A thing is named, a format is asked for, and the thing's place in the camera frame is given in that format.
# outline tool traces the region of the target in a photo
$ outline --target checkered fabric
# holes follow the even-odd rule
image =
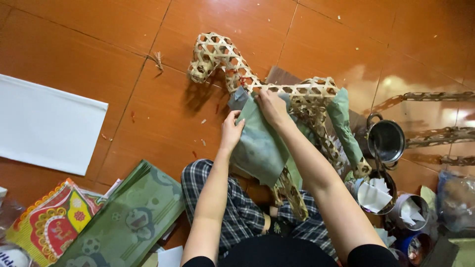
[[[190,224],[193,222],[198,197],[205,185],[213,162],[197,160],[190,163],[181,173],[181,187],[185,199],[185,209]],[[311,241],[337,260],[335,249],[328,237],[328,231],[315,205],[314,198],[307,191],[300,191],[308,208],[309,219],[298,221],[287,201],[278,209],[278,219],[295,227],[290,236]],[[240,241],[261,235],[264,215],[261,209],[242,190],[236,178],[228,177],[228,201],[221,225],[218,259]]]

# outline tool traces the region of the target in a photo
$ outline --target person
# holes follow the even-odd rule
[[[337,172],[297,129],[277,93],[256,97],[264,117],[288,147],[308,192],[309,218],[299,222],[285,203],[265,214],[228,175],[245,120],[232,111],[222,124],[214,162],[197,160],[182,172],[191,230],[182,267],[399,266]]]

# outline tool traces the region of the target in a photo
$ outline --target metal pot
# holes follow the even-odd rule
[[[371,124],[371,120],[378,117],[380,120]],[[392,169],[396,166],[398,159],[402,156],[406,146],[406,138],[401,127],[391,120],[383,119],[379,113],[372,113],[366,120],[366,136],[368,138],[368,150],[371,154],[369,158],[376,158],[375,150],[378,151],[379,161],[383,166]]]

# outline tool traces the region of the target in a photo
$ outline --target white board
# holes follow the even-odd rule
[[[0,74],[0,156],[85,175],[108,106]]]

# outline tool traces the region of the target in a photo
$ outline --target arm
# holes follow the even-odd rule
[[[229,158],[244,128],[244,120],[234,125],[239,113],[240,111],[229,113],[221,126],[223,132],[221,144],[203,190],[199,194],[180,266],[198,256],[208,257],[216,265],[221,223],[228,199]]]
[[[269,91],[260,91],[257,100],[266,120],[287,145],[302,179],[308,183],[340,261],[346,264],[348,254],[360,245],[384,246],[331,164],[287,115],[285,102]]]

